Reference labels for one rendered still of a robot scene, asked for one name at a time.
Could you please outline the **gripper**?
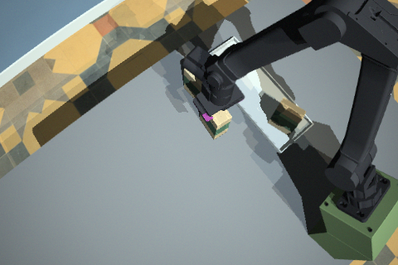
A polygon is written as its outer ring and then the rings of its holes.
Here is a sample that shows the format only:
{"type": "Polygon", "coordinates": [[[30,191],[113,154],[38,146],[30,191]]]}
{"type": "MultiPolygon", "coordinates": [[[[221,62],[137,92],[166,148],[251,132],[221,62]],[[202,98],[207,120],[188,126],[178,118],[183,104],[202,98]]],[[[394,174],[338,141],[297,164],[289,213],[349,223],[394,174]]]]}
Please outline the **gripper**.
{"type": "Polygon", "coordinates": [[[219,112],[225,111],[231,106],[239,103],[240,101],[244,100],[245,96],[241,93],[241,90],[238,89],[235,85],[233,92],[225,97],[225,98],[218,98],[216,97],[210,89],[211,97],[210,102],[206,99],[204,94],[200,92],[197,96],[193,99],[193,103],[201,113],[202,117],[208,122],[213,119],[212,115],[219,112]],[[231,96],[232,95],[232,96],[231,96]],[[242,97],[243,96],[243,97],[242,97]]]}

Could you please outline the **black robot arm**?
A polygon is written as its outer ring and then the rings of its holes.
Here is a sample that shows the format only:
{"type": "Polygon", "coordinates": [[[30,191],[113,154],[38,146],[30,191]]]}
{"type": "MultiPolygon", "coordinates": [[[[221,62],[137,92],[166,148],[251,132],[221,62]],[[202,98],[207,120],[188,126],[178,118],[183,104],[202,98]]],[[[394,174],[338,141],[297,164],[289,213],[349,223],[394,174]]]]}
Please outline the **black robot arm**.
{"type": "Polygon", "coordinates": [[[398,8],[388,0],[312,0],[219,56],[196,46],[183,68],[203,81],[201,91],[210,102],[211,92],[229,96],[235,82],[253,70],[337,42],[361,52],[362,63],[346,134],[325,175],[345,190],[337,208],[365,223],[391,187],[371,163],[398,75],[398,8]]]}

